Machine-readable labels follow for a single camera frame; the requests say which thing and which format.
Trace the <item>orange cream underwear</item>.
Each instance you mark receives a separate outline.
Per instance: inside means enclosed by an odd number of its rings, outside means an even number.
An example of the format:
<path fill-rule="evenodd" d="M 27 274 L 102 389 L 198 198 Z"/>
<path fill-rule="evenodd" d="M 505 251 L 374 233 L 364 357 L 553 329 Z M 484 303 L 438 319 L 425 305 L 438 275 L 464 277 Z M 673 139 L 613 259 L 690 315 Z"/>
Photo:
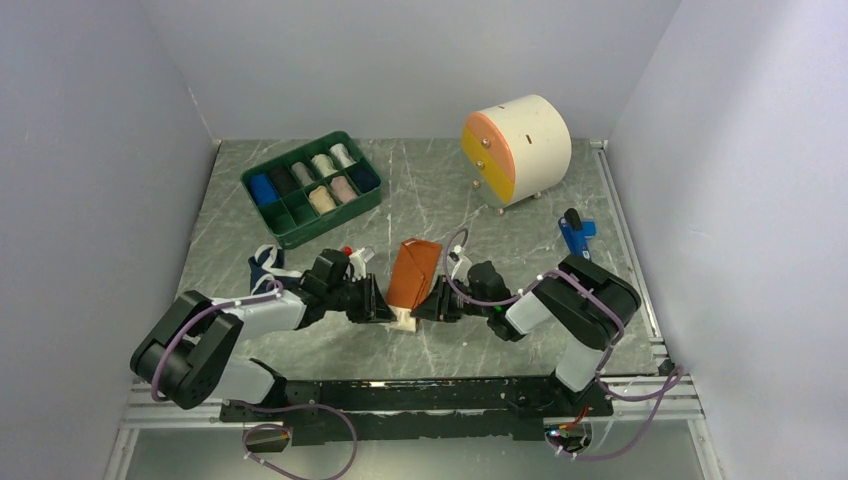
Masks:
<path fill-rule="evenodd" d="M 400 244 L 386 293 L 386 302 L 396 316 L 390 328 L 405 332 L 417 330 L 412 311 L 430 293 L 441 252 L 441 244 L 416 238 Z"/>

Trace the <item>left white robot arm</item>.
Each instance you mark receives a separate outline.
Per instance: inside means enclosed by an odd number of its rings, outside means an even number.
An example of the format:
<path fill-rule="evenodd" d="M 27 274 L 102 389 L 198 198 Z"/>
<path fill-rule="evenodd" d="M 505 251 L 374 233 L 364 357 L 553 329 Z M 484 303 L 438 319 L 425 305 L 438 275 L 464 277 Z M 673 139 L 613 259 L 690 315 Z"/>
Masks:
<path fill-rule="evenodd" d="M 285 252 L 263 245 L 249 257 L 250 293 L 208 297 L 187 290 L 141 341 L 130 369 L 151 387 L 156 402 L 184 410 L 207 398 L 246 404 L 272 420 L 295 404 L 287 379 L 267 363 L 234 356 L 236 346 L 270 333 L 305 329 L 329 312 L 353 324 L 384 324 L 396 316 L 367 270 L 373 251 L 325 249 L 304 272 L 285 267 Z"/>

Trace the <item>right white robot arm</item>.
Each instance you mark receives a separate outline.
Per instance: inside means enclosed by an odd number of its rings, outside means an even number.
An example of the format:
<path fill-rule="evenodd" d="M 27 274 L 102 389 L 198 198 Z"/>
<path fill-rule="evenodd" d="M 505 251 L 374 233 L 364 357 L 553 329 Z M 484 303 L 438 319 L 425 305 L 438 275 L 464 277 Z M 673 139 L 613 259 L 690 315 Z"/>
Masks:
<path fill-rule="evenodd" d="M 485 317 L 495 335 L 510 342 L 547 322 L 558 322 L 565 329 L 566 346 L 553 372 L 557 382 L 549 389 L 549 399 L 557 412 L 572 415 L 587 403 L 587 389 L 640 306 L 641 298 L 629 283 L 570 254 L 521 293 L 506 287 L 490 261 L 470 266 L 464 281 L 440 275 L 411 316 L 434 322 Z"/>

